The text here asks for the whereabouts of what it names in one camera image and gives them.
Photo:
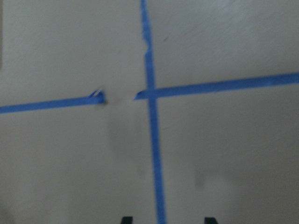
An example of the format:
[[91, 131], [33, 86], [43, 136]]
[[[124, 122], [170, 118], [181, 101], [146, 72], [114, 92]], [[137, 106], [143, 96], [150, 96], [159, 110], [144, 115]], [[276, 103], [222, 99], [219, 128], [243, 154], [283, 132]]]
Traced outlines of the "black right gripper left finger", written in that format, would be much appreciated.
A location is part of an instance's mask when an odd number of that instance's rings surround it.
[[121, 224], [133, 224], [133, 217], [122, 217]]

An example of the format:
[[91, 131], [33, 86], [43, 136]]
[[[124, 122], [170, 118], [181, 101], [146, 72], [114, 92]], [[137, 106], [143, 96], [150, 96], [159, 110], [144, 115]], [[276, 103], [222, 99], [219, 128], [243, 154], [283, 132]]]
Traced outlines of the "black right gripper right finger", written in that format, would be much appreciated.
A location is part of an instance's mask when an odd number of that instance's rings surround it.
[[205, 217], [204, 224], [218, 224], [218, 221], [214, 217]]

